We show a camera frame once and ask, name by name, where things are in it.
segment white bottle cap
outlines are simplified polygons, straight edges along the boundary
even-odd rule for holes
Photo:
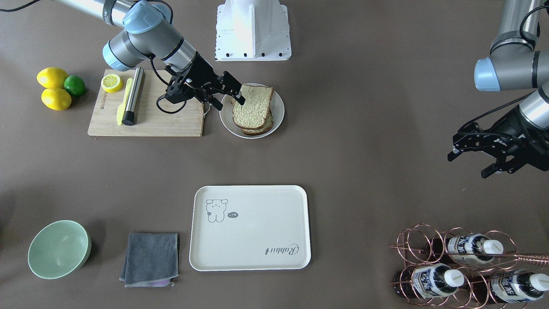
[[[456,269],[449,269],[444,272],[444,281],[446,281],[447,285],[457,288],[458,286],[463,285],[465,278],[460,271]]]
[[[534,289],[538,291],[548,291],[549,290],[549,276],[546,274],[533,274],[530,276],[530,283]]]
[[[503,253],[503,245],[499,240],[486,240],[484,242],[484,252],[488,254],[502,254]]]

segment lime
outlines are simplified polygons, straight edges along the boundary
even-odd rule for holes
[[[101,79],[101,87],[108,93],[122,89],[122,80],[116,74],[107,74]]]
[[[84,85],[84,81],[76,75],[70,75],[67,77],[63,83],[63,86],[65,86],[65,90],[67,90],[69,94],[76,97],[79,97],[86,92],[86,85]]]
[[[67,72],[59,68],[45,68],[36,75],[36,80],[45,88],[63,88]]]
[[[61,88],[48,88],[42,92],[42,102],[56,111],[67,109],[72,102],[70,94]]]

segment yellow spatula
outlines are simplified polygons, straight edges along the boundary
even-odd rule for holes
[[[126,80],[126,90],[124,91],[124,99],[122,104],[118,105],[116,109],[116,123],[122,125],[122,117],[124,117],[124,111],[126,111],[126,103],[128,102],[128,94],[130,93],[130,88],[132,87],[133,79],[128,78]]]

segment wooden cutting board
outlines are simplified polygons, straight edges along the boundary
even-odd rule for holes
[[[202,136],[204,124],[204,107],[197,99],[187,101],[187,105],[176,114],[166,114],[156,107],[156,99],[166,91],[152,70],[145,70],[141,99],[137,108],[136,124],[133,126],[116,123],[116,109],[124,99],[126,80],[133,78],[135,70],[120,72],[105,70],[105,74],[114,73],[124,82],[122,90],[107,93],[99,88],[96,105],[93,108],[92,119],[89,122],[88,134],[92,136]],[[166,71],[158,71],[166,81],[171,75]],[[181,106],[167,100],[160,101],[160,107],[167,111],[175,111]]]

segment bread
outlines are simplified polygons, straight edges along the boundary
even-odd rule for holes
[[[261,135],[263,133],[267,133],[273,127],[273,124],[275,124],[273,122],[273,116],[271,114],[271,111],[269,111],[269,116],[267,116],[267,120],[265,121],[265,124],[263,125],[262,128],[257,130],[254,130],[254,129],[240,129],[240,130],[242,131],[242,133],[250,136]]]
[[[234,98],[231,98],[234,124],[244,130],[264,130],[267,118],[271,113],[273,88],[242,85],[240,92],[246,99],[244,105],[240,105]]]

